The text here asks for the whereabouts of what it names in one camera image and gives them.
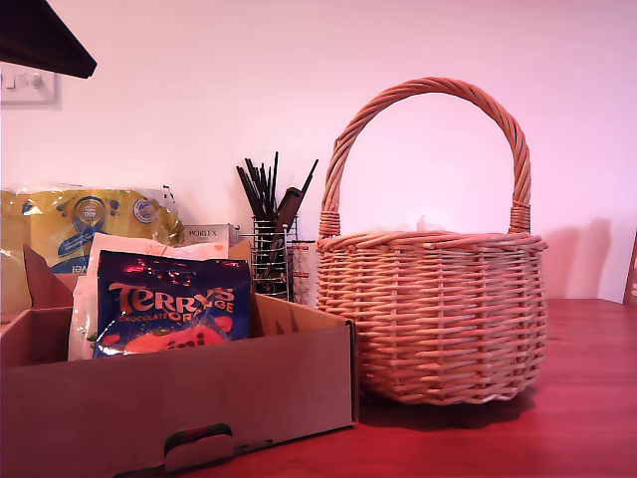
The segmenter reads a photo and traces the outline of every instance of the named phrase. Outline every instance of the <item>wicker basket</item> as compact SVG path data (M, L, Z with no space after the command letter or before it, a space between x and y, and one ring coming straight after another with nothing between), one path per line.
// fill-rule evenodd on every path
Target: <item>wicker basket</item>
M447 231L340 236L340 180L378 113L424 93L473 103L514 154L509 234ZM529 148L520 126L477 87L423 78L369 102L334 144L322 200L318 308L356 321L364 386L404 403L509 400L532 383L546 342L544 242L531 236Z

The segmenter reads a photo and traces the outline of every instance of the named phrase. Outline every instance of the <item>red table surface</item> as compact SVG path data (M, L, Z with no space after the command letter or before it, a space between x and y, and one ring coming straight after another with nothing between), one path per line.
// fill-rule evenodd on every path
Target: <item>red table surface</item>
M509 402L364 397L353 428L172 476L637 476L637 308L549 302L539 379Z

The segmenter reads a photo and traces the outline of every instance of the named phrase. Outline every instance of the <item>yellow plastic bag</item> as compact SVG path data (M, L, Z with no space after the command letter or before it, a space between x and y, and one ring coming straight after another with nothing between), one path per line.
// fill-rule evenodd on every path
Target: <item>yellow plastic bag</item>
M22 246L29 244L56 273L87 271L96 232L142 237L178 246L183 225L176 211L156 197L132 189L60 188L38 192L2 191L3 314L30 307Z

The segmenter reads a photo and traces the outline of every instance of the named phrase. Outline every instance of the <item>blue wrapper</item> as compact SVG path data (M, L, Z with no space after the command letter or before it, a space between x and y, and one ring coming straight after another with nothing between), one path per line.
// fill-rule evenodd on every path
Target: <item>blue wrapper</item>
M102 251L93 357L246 339L250 286L246 261L191 261Z

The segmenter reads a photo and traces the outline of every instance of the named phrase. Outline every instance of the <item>light switch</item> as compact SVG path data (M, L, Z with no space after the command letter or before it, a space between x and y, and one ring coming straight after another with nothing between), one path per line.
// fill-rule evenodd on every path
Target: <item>light switch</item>
M56 74L0 63L2 105L49 105L56 101Z

